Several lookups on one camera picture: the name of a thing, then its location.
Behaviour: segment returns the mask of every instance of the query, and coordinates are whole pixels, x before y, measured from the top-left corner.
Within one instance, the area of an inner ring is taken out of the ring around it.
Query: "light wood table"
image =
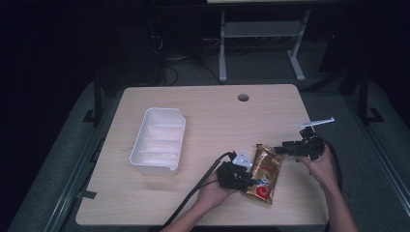
[[[247,94],[249,100],[239,101],[240,94]],[[150,107],[179,108],[187,120],[175,176],[144,176],[130,163],[132,146]],[[257,143],[280,146],[282,141],[301,140],[299,124],[306,121],[308,114],[293,85],[127,89],[87,188],[97,195],[82,199],[76,221],[162,225],[222,154],[245,150],[253,160]],[[181,214],[195,199],[196,195]],[[321,188],[303,164],[286,157],[272,206],[237,192],[198,225],[301,225],[327,220]]]

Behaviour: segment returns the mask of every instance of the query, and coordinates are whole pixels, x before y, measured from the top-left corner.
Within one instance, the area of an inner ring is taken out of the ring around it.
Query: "forearm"
[[[324,187],[332,232],[359,231],[337,185]]]
[[[209,210],[193,205],[161,232],[189,232],[206,215]]]

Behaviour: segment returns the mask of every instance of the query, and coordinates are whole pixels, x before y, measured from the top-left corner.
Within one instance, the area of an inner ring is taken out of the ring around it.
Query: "hand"
[[[319,182],[322,189],[337,186],[334,159],[327,145],[325,145],[325,149],[319,159],[310,160],[306,157],[296,157],[296,160],[307,166],[309,174]]]
[[[204,182],[204,187],[199,190],[195,206],[202,210],[210,211],[220,205],[228,196],[236,192],[236,189],[222,188],[218,182],[216,172],[213,172]]]

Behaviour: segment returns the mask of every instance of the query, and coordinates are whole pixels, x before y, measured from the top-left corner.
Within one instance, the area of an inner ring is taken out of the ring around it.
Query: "white plastic piece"
[[[332,118],[327,119],[327,120],[320,120],[320,121],[314,121],[314,122],[305,122],[305,123],[302,123],[300,125],[300,127],[301,128],[308,128],[308,127],[313,127],[313,126],[316,126],[316,125],[332,123],[334,121],[335,121],[335,118],[332,117]]]
[[[149,108],[136,137],[131,164],[142,174],[172,176],[178,172],[186,120],[176,108]]]
[[[244,166],[247,168],[251,168],[253,166],[253,164],[249,161],[245,150],[243,150],[241,154],[236,156],[236,158],[232,162],[236,165]]]

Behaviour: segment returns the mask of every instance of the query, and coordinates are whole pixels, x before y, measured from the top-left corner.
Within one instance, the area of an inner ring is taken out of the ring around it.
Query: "person's arm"
[[[235,189],[221,188],[214,172],[199,190],[195,203],[161,232],[189,232],[209,211],[220,205]]]
[[[359,228],[338,189],[333,155],[329,147],[325,147],[325,150],[319,159],[310,160],[306,157],[296,157],[296,159],[307,166],[310,174],[317,180],[317,182],[319,182],[320,187],[325,193],[331,231],[359,231]]]

